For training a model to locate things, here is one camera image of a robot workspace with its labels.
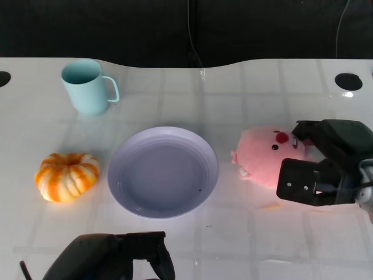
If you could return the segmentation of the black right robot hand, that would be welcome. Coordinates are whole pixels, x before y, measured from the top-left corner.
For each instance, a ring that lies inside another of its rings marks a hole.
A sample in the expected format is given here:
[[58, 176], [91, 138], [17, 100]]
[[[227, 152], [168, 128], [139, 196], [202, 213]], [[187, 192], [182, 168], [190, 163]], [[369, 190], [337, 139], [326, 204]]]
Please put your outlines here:
[[284, 159], [276, 195], [288, 201], [321, 207], [358, 203], [372, 208], [372, 131], [352, 120], [298, 121], [292, 131], [312, 144], [324, 159]]

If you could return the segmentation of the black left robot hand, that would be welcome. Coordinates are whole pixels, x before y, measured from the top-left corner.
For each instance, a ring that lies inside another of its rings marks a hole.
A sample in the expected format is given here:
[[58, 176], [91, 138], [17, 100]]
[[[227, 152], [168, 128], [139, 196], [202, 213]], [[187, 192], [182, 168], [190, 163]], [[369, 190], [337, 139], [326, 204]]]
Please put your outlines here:
[[133, 279], [133, 262], [145, 260], [158, 279], [175, 279], [165, 232], [85, 234], [54, 261], [44, 279]]

